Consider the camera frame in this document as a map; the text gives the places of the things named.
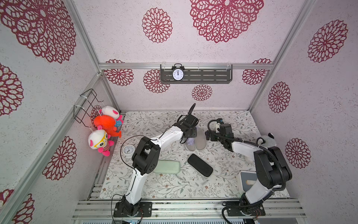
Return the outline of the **purple umbrella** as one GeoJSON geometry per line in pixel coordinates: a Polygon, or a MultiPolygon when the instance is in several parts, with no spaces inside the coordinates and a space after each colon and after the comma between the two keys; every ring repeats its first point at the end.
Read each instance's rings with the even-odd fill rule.
{"type": "Polygon", "coordinates": [[[188,138],[185,142],[185,147],[189,151],[195,151],[196,150],[195,138],[188,138]]]}

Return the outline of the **black umbrella case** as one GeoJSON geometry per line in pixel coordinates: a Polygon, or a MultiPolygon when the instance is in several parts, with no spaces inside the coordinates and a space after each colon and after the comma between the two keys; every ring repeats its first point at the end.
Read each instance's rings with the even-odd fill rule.
{"type": "Polygon", "coordinates": [[[187,162],[204,177],[210,177],[213,173],[213,168],[196,154],[191,154],[187,162]]]}

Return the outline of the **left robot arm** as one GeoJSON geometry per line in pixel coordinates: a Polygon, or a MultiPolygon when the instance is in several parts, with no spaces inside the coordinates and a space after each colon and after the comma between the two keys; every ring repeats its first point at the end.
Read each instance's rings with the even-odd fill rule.
{"type": "Polygon", "coordinates": [[[157,167],[161,149],[171,145],[176,141],[187,140],[195,135],[195,128],[199,123],[199,119],[192,115],[196,104],[194,103],[186,115],[182,115],[177,119],[171,127],[163,132],[163,134],[148,138],[141,135],[134,154],[132,155],[131,183],[127,192],[122,196],[116,204],[113,213],[115,217],[136,216],[140,210],[140,201],[142,191],[147,176],[157,167]]]}

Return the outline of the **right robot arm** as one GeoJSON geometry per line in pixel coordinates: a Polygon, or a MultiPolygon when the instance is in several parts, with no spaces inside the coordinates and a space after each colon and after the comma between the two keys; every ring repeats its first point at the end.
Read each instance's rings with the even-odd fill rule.
{"type": "Polygon", "coordinates": [[[249,215],[252,211],[258,217],[260,207],[277,191],[286,189],[286,183],[292,179],[292,172],[280,148],[265,147],[254,142],[235,138],[231,125],[223,123],[222,119],[212,119],[207,124],[207,140],[219,141],[227,150],[241,154],[254,161],[257,181],[244,193],[239,203],[225,205],[222,217],[226,223],[231,222],[225,213],[229,210],[240,211],[249,215]]]}

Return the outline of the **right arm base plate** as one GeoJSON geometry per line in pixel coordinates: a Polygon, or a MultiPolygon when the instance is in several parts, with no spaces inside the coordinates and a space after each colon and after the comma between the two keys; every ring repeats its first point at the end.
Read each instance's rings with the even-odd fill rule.
{"type": "Polygon", "coordinates": [[[222,203],[224,207],[229,207],[225,212],[229,217],[235,216],[265,216],[266,212],[262,204],[259,205],[247,205],[243,208],[243,205],[239,201],[224,201],[222,203]]]}

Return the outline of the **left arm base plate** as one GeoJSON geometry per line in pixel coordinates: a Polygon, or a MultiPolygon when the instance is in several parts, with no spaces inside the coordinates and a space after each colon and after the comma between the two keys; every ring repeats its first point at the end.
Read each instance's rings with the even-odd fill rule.
{"type": "Polygon", "coordinates": [[[113,216],[114,217],[151,217],[152,216],[151,202],[138,202],[131,204],[127,201],[116,203],[113,216]]]}

